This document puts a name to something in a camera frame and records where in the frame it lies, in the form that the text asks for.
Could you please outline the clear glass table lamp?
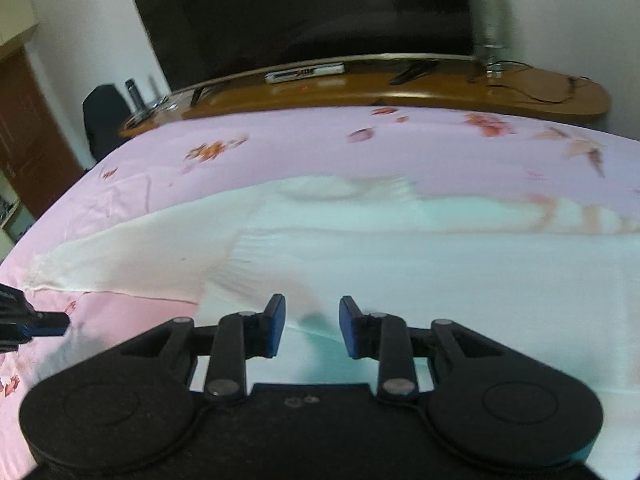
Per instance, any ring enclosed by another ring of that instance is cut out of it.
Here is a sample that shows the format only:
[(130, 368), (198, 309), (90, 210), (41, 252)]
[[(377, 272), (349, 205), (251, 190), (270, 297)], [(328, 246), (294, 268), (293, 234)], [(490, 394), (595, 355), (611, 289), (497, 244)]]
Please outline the clear glass table lamp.
[(508, 0), (469, 0), (475, 54), (489, 79), (502, 74), (500, 56), (509, 36)]

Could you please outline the pink floral bed sheet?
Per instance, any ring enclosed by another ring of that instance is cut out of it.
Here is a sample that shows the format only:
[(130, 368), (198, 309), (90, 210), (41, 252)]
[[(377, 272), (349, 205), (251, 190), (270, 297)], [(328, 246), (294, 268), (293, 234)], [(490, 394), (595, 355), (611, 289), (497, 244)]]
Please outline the pink floral bed sheet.
[[(399, 178), (427, 197), (561, 197), (608, 208), (639, 223), (638, 143), (585, 128), (420, 107), (327, 107), (185, 120), (151, 130), (98, 162), (2, 262), (3, 284), (21, 289), (39, 311), (70, 317), (64, 336), (37, 338), (1, 358), (3, 478), (19, 479), (34, 468), (18, 410), (38, 382), (173, 318), (214, 325), (236, 311), (262, 310), (274, 295), (259, 308), (234, 309), (203, 321), (192, 302), (28, 289), (24, 281), (35, 258), (69, 240), (165, 208), (301, 177)], [(338, 327), (340, 300), (337, 338), (314, 342), (305, 352), (290, 344), (285, 300), (278, 354), (250, 361), (251, 384), (374, 382), (374, 362), (353, 360), (346, 353)], [(587, 384), (603, 405), (604, 426), (589, 456), (590, 467), (607, 479), (636, 478), (639, 386), (602, 389), (562, 372)]]

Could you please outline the curved wooden tv console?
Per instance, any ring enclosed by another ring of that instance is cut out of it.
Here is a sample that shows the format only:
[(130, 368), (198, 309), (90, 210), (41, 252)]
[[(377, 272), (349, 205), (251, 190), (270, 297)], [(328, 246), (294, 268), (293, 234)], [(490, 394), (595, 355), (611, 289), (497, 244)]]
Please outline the curved wooden tv console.
[(120, 128), (131, 139), (170, 122), (303, 107), (441, 107), (548, 119), (584, 126), (611, 109), (612, 98), (587, 77), (505, 62), (489, 79), (475, 58), (381, 54), (341, 58), (341, 75), (267, 84), (265, 70), (225, 76), (172, 92), (145, 119)]

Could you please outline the silver set-top box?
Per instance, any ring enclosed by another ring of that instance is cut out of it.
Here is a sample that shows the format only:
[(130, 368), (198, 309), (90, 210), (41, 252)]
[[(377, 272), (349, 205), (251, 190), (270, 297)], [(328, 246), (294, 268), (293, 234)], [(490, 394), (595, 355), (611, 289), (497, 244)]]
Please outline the silver set-top box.
[(341, 75), (345, 73), (345, 65), (341, 62), (308, 65), (287, 68), (286, 70), (274, 70), (265, 74), (267, 84), (280, 84), (309, 78)]

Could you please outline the large black television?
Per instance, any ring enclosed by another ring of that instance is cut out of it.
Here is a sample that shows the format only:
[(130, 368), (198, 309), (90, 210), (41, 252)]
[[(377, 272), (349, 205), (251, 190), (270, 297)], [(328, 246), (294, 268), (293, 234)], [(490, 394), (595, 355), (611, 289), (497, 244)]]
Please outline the large black television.
[(470, 55), (469, 0), (134, 0), (172, 90), (293, 62)]

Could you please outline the white knit sweater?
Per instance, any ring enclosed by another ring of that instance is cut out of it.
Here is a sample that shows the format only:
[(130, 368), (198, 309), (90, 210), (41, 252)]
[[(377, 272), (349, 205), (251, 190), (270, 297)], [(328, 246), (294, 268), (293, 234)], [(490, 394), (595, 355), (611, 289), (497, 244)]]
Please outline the white knit sweater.
[(336, 307), (451, 318), (602, 389), (639, 385), (639, 223), (561, 197), (427, 197), (399, 178), (238, 188), (69, 240), (28, 289), (197, 304), (215, 321), (288, 298), (290, 344), (338, 336)]

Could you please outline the brown wooden door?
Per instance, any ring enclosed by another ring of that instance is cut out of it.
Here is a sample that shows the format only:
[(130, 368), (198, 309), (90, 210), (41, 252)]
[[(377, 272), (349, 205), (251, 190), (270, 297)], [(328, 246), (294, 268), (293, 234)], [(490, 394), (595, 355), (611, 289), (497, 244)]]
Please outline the brown wooden door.
[(1, 61), (1, 171), (40, 218), (84, 174), (40, 92), (24, 50)]

